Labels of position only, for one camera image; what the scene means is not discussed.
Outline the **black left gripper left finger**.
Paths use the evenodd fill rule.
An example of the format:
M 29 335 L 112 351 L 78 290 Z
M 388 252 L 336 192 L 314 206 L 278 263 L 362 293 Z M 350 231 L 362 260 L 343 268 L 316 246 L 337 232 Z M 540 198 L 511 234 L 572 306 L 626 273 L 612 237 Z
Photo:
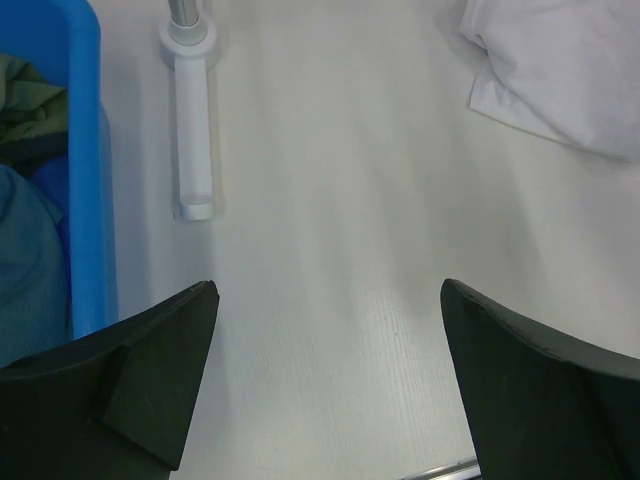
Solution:
M 219 293 L 202 281 L 1 370 L 4 479 L 167 479 L 178 470 Z

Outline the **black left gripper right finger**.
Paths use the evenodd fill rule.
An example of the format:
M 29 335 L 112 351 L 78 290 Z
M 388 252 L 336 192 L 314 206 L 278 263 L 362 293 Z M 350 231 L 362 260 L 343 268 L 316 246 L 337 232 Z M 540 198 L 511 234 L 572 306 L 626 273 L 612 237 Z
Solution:
M 639 361 L 444 281 L 440 304 L 485 479 L 636 479 Z

